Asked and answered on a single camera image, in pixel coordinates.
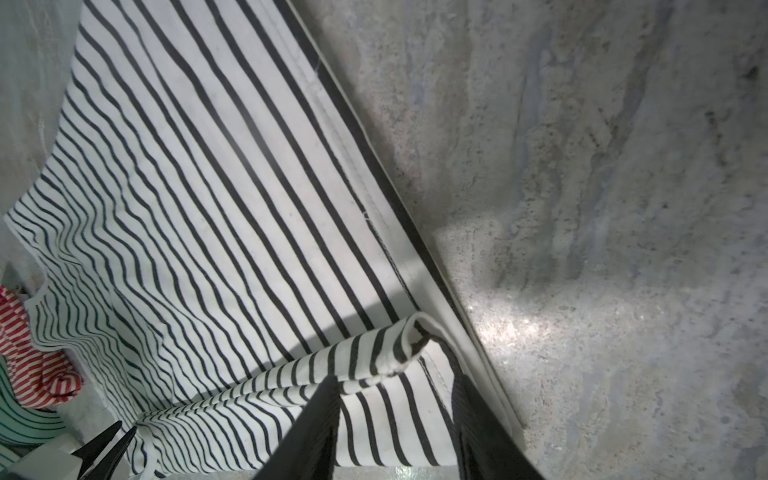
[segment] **gray marble surface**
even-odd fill
[[[77,4],[0,6],[4,209],[52,139]],[[295,4],[542,473],[768,478],[768,4]]]

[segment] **rolled red striped cloth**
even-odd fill
[[[83,386],[83,379],[63,350],[41,352],[32,345],[24,304],[0,286],[0,354],[8,363],[8,379],[16,400],[41,409],[66,402]]]

